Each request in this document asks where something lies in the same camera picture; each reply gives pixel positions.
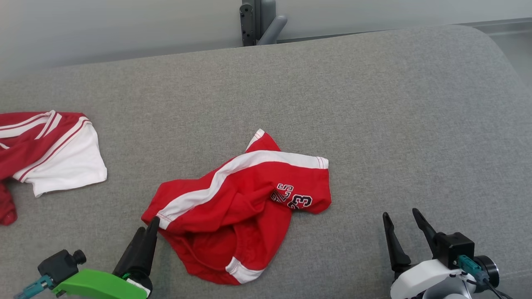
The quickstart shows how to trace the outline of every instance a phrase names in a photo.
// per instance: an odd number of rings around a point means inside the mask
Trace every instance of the white wall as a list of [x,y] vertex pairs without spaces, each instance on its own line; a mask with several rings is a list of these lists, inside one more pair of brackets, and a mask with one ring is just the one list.
[[[532,16],[530,0],[277,0],[280,39]],[[0,0],[0,77],[241,45],[241,0]]]

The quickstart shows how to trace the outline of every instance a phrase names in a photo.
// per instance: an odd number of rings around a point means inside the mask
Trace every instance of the clothing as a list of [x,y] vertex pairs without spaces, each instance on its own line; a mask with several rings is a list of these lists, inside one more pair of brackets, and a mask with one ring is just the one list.
[[204,177],[163,183],[142,220],[161,219],[190,274],[238,285],[273,259],[294,210],[317,214],[330,203],[328,160],[281,152],[259,130],[245,154]]
[[17,216],[11,194],[1,183],[13,177],[33,184],[34,194],[105,181],[107,168],[98,135],[82,113],[0,114],[0,224]]

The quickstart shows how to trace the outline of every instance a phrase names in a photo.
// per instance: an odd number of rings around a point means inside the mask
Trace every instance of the teal connector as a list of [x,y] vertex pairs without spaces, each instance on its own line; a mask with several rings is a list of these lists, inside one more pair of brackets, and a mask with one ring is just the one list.
[[466,255],[460,255],[458,257],[458,267],[464,270],[465,272],[471,274],[477,283],[483,285],[485,284],[484,279],[489,281],[488,273],[482,270],[482,268],[475,263],[472,259],[468,258]]
[[36,282],[25,287],[21,293],[18,293],[15,296],[13,296],[13,299],[30,299],[33,296],[39,294],[40,292],[52,286],[53,284],[52,284],[52,280],[50,276],[44,275],[41,278],[39,278],[39,280],[37,280]]

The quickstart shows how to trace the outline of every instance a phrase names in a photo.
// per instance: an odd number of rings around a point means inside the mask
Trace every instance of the green plastic part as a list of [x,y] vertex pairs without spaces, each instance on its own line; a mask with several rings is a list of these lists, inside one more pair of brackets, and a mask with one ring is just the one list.
[[145,290],[120,277],[91,269],[79,271],[52,290],[54,294],[62,291],[94,299],[146,299],[148,296]]

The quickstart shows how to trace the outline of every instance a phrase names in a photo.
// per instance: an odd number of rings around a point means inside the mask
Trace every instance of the white stripe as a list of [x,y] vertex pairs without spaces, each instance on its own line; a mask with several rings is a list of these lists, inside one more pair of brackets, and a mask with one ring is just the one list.
[[39,139],[40,137],[43,136],[43,133],[46,131],[46,129],[48,129],[48,127],[50,126],[50,124],[52,123],[52,121],[55,120],[54,116],[55,116],[55,111],[50,111],[50,116],[48,117],[48,120],[46,121],[46,124],[44,125],[43,129],[40,131],[39,135],[37,135],[37,137],[35,137],[35,139]]
[[253,138],[251,138],[251,141],[250,143],[247,145],[247,148],[246,150],[257,140],[261,139],[262,136],[264,136],[264,131],[262,129],[259,129],[255,135],[253,136]]
[[48,129],[48,132],[46,132],[46,134],[44,134],[44,136],[50,134],[51,131],[53,131],[55,128],[57,128],[57,125],[59,124],[59,122],[61,121],[63,117],[58,113],[54,119],[54,121],[52,122],[52,124],[50,125],[50,128]]
[[36,169],[39,169],[39,167],[35,167],[34,169],[32,169],[30,172],[28,172],[26,174],[25,177],[21,178],[21,175],[23,175],[26,171],[28,171],[28,169],[31,169],[33,168],[34,166],[36,165],[39,165],[41,164],[43,161],[45,161],[49,156],[51,156],[52,154],[53,155],[56,155],[59,151],[61,151],[61,149],[58,149],[55,153],[55,149],[58,148],[59,146],[61,146],[61,148],[64,148],[68,142],[65,142],[63,145],[61,145],[65,140],[72,140],[74,139],[74,137],[79,134],[79,132],[81,130],[79,130],[75,135],[73,135],[72,137],[70,137],[70,135],[72,135],[77,129],[81,128],[82,125],[83,126],[86,126],[87,124],[91,124],[90,121],[87,121],[85,123],[83,123],[84,120],[88,120],[86,117],[80,117],[78,122],[70,129],[68,130],[68,132],[66,132],[63,136],[61,136],[61,138],[59,138],[55,143],[54,145],[52,145],[52,147],[50,147],[50,149],[48,149],[46,151],[46,153],[39,159],[37,160],[35,163],[32,163],[31,165],[25,167],[24,169],[21,169],[19,171],[17,171],[14,175],[13,175],[13,178],[16,179],[16,180],[19,180],[21,182],[24,182],[26,180],[26,178],[28,177],[28,175],[32,172],[34,172]]
[[226,267],[226,271],[236,278],[240,284],[245,284],[252,280],[256,280],[262,274],[264,269],[250,270],[233,256],[231,262]]
[[211,186],[208,189],[196,190],[180,195],[166,205],[164,209],[159,211],[157,214],[161,218],[159,227],[166,229],[177,217],[190,211],[195,206],[210,201],[218,190],[220,190],[226,178],[235,172],[265,162],[281,162],[302,168],[327,169],[329,167],[329,160],[321,158],[322,160],[320,162],[320,158],[276,151],[255,151],[237,156],[214,174]]
[[19,123],[16,123],[16,124],[10,124],[10,125],[8,125],[8,126],[0,126],[0,129],[9,129],[9,128],[13,128],[13,127],[18,127],[18,126],[21,126],[21,125],[23,125],[23,124],[30,123],[30,122],[32,122],[32,121],[34,121],[34,120],[36,120],[36,119],[38,119],[38,118],[40,118],[40,117],[42,117],[42,116],[46,116],[46,115],[48,115],[49,113],[50,113],[50,112],[41,113],[41,114],[38,114],[38,115],[36,115],[36,116],[34,116],[34,117],[28,118],[27,120],[24,120],[24,121],[19,122]]
[[47,117],[43,117],[43,118],[39,118],[37,120],[34,120],[34,121],[28,123],[27,125],[19,127],[19,128],[14,128],[14,129],[8,129],[8,130],[0,131],[0,138],[10,138],[10,137],[20,136],[22,133],[26,132],[27,130],[29,130],[29,129],[35,127],[35,126],[38,126],[41,123],[48,122],[48,119],[49,118],[47,118]]

